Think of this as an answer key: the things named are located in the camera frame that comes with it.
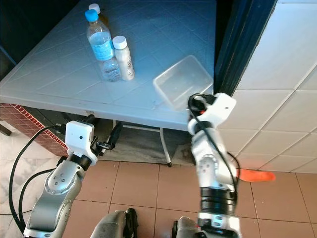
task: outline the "orange object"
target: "orange object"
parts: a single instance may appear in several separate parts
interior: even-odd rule
[[[241,169],[240,180],[243,180],[246,182],[274,181],[275,174],[272,172],[267,172],[267,171]]]

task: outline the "red brick wall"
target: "red brick wall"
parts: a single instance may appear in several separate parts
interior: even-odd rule
[[[30,138],[44,127],[42,123],[29,114],[22,106],[16,104],[1,103],[0,119],[6,121]],[[42,132],[35,141],[57,156],[67,156],[67,146],[50,130]]]

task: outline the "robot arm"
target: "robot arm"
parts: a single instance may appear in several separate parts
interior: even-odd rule
[[[236,168],[216,130],[235,104],[234,99],[222,93],[193,96],[189,101],[194,118],[188,124],[188,131],[193,135],[192,153],[202,198],[198,214],[200,237],[242,237],[239,219],[234,216]]]
[[[115,147],[121,129],[122,124],[118,123],[108,143],[102,143],[94,139],[92,124],[82,121],[67,123],[65,143],[69,156],[45,179],[43,193],[24,230],[25,237],[62,237],[72,203],[80,192],[87,169],[96,164],[97,156],[102,150]]]

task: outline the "brown floor tile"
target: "brown floor tile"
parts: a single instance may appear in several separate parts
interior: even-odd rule
[[[154,236],[155,208],[111,204],[109,213],[115,210],[126,211],[129,207],[134,208],[137,212],[138,238],[152,238]]]
[[[102,217],[108,214],[109,203],[74,201],[63,238],[88,238]]]
[[[309,222],[296,175],[275,175],[276,181],[251,183],[258,218]]]
[[[239,181],[238,205],[235,214],[238,217],[257,217],[251,191],[251,184],[249,182]]]
[[[308,215],[312,223],[317,223],[317,174],[296,174]]]
[[[195,222],[197,221],[197,213],[195,212],[173,211],[157,208],[154,238],[171,238],[173,223],[181,217],[189,217]]]
[[[258,220],[261,238],[314,238],[310,223]]]
[[[200,189],[195,166],[160,165],[158,208],[198,212]]]
[[[90,166],[83,180],[77,200],[111,202],[119,162],[98,161]]]
[[[156,207],[159,165],[120,162],[112,203]]]
[[[313,231],[315,233],[315,237],[317,237],[317,224],[312,224]]]
[[[253,218],[240,218],[240,229],[243,238],[261,238],[258,221]]]

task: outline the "white bottle cap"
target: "white bottle cap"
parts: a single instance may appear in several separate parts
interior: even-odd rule
[[[93,3],[89,5],[89,10],[95,10],[98,14],[100,14],[100,7],[97,3]]]
[[[124,36],[114,37],[112,43],[117,50],[122,50],[127,47],[127,40]]]

